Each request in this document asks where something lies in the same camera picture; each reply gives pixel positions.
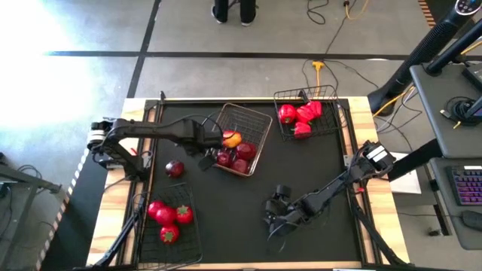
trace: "black cable bundle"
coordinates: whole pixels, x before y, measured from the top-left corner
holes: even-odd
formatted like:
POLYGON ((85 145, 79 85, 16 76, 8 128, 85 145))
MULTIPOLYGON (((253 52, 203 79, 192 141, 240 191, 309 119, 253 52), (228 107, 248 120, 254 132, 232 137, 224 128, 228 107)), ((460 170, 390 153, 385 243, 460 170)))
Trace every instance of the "black cable bundle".
POLYGON ((474 100, 464 96, 456 96, 445 103, 445 112, 441 112, 445 117, 460 122, 463 126, 475 126, 480 123, 480 117, 465 117, 465 113, 474 104, 474 100))

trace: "wooden table frame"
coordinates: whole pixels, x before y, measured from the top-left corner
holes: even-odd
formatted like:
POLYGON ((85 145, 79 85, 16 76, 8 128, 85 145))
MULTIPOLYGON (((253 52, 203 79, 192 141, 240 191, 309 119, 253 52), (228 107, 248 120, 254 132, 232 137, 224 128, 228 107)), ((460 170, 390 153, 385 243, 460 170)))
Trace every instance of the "wooden table frame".
MULTIPOLYGON (((377 142, 377 132, 370 112, 370 106, 366 97, 340 97, 348 99, 349 110, 353 128, 355 131, 356 143, 359 147, 367 140, 377 142)), ((147 99, 126 99, 120 117, 125 119, 142 120, 144 114, 145 101, 147 99)), ((272 97, 236 97, 236 98, 186 98, 186 99, 166 99, 166 102, 186 102, 186 101, 236 101, 236 100, 268 100, 272 97)), ((154 112, 148 115, 148 121, 154 121, 154 112)), ((343 128, 343 137, 348 154, 352 153, 352 144, 348 128, 343 128)), ((136 148, 138 139, 124 139, 120 143, 127 149, 136 148)), ((144 140, 143 150, 148 150, 150 139, 144 140)), ((109 171, 105 186, 108 186, 124 176, 122 169, 109 171)), ((94 230, 93 240, 90 246, 90 253, 87 259, 88 264, 97 262, 109 249, 123 226, 124 215, 127 207, 127 194, 129 193, 130 182, 122 181, 109 188, 103 197, 99 209, 99 214, 94 230)), ((136 185, 135 193, 139 193, 142 184, 136 185)), ((374 218, 375 227, 380 235, 385 239, 390 248, 405 262, 408 262, 408 253, 404 244, 404 237, 398 221, 395 203, 393 200, 390 184, 380 179, 371 179, 368 184, 368 196, 370 198, 371 211, 374 218)), ((358 202, 363 206, 361 197, 358 202)), ((371 238, 366 229, 360 224, 363 235, 363 246, 368 263, 374 263, 375 254, 371 245, 371 238)), ((126 241, 124 250, 124 261, 131 262, 133 252, 134 234, 131 231, 126 241)), ((358 261, 339 261, 339 262, 295 262, 295 263, 199 263, 187 266, 183 269, 323 269, 323 268, 359 268, 361 262, 358 261)))

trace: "red bell pepper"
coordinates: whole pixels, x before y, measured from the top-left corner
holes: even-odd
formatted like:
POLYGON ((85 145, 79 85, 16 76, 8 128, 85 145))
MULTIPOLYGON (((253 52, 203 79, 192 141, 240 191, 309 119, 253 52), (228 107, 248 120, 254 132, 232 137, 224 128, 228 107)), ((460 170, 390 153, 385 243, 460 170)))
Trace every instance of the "red bell pepper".
POLYGON ((297 122, 294 125, 294 137, 296 139, 305 139, 311 136, 311 126, 306 123, 297 122))
POLYGON ((323 115, 323 107, 321 102, 308 102, 307 106, 313 111, 315 117, 321 117, 323 115))
POLYGON ((309 123, 312 119, 315 118, 315 113, 313 113, 309 106, 303 105, 296 109, 296 118, 299 122, 309 123))
POLYGON ((293 105, 282 105, 278 117, 281 123, 292 123, 296 119, 296 109, 293 105))

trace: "person's legs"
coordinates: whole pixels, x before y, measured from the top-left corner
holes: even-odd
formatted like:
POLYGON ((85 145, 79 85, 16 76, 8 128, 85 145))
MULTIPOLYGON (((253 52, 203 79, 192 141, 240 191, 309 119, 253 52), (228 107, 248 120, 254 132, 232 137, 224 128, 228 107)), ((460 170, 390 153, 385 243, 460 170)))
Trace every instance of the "person's legs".
POLYGON ((211 9, 212 16, 216 18, 218 23, 227 22, 227 0, 215 0, 211 9))
POLYGON ((241 0, 241 24, 249 26, 256 17, 256 0, 241 0))

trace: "yellow plug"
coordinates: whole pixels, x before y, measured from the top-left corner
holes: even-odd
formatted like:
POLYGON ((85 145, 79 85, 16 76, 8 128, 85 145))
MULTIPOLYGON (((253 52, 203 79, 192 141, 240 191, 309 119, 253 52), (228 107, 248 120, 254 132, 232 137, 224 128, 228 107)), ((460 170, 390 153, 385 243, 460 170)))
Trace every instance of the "yellow plug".
POLYGON ((317 83, 316 86, 318 86, 316 88, 315 97, 318 97, 319 93, 320 93, 320 89, 319 89, 319 70, 321 70, 323 67, 325 67, 325 64, 321 61, 313 61, 313 67, 315 67, 315 70, 316 70, 316 83, 317 83))

